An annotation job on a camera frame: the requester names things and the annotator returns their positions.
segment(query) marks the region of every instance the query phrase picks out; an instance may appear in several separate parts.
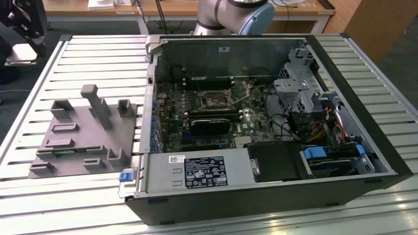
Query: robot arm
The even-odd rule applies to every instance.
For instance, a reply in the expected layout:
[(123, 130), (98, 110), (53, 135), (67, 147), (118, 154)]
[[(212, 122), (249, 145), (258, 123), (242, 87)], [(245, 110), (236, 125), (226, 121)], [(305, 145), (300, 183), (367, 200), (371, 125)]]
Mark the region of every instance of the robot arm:
[(200, 0), (194, 35), (258, 35), (274, 17), (269, 0)]
[(26, 39), (38, 56), (45, 57), (47, 14), (43, 0), (2, 0), (0, 22)]

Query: aluminum extrusion table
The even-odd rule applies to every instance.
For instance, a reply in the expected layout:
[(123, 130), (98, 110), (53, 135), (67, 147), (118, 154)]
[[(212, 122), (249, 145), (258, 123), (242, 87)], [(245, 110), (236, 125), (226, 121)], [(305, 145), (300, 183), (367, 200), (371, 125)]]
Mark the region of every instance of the aluminum extrusion table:
[[(418, 172), (418, 113), (351, 38), (317, 35), (413, 172)], [(37, 148), (53, 114), (53, 100), (74, 106), (85, 84), (98, 85), (109, 104), (142, 104), (148, 80), (146, 36), (74, 36), (54, 51), (0, 147), (2, 234), (389, 234), (418, 229), (418, 177), (371, 192), (344, 206), (257, 216), (148, 226), (119, 198), (119, 174), (31, 180)], [(330, 81), (325, 80), (330, 90)], [(133, 163), (138, 160), (138, 110)], [(127, 187), (134, 191), (134, 184)]]

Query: blue tab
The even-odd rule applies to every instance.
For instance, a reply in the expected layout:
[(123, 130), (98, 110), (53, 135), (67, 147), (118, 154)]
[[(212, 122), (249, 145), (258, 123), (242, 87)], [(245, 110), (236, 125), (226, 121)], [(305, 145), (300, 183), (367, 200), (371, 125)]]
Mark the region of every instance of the blue tab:
[(361, 144), (359, 144), (359, 145), (356, 146), (356, 148), (359, 149), (359, 153), (360, 153), (361, 155), (364, 155), (364, 154), (367, 153), (365, 148), (364, 148), (364, 146), (363, 146)]
[(312, 159), (312, 158), (326, 158), (328, 154), (325, 151), (325, 148), (322, 147), (309, 147), (305, 151), (305, 157), (306, 159)]
[(306, 150), (304, 150), (304, 155), (305, 155), (305, 158), (306, 158), (306, 159), (313, 158), (313, 155), (312, 155), (312, 153), (309, 152), (309, 150), (308, 150), (308, 149), (306, 149)]
[(131, 182), (131, 181), (134, 181), (134, 173), (122, 172), (119, 175), (119, 182)]

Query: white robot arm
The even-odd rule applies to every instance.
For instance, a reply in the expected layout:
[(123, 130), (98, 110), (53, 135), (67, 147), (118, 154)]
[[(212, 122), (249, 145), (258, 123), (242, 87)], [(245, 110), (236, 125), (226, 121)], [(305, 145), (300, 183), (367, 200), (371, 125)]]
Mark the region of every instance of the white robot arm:
[(268, 30), (274, 7), (269, 0), (200, 0), (194, 35), (260, 35)]

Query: warning label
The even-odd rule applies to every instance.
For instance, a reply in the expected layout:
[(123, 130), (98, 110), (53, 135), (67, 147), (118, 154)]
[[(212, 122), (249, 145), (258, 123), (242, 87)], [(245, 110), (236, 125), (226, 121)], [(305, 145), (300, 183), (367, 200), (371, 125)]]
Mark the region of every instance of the warning label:
[(188, 188), (206, 188), (229, 185), (224, 156), (185, 159)]

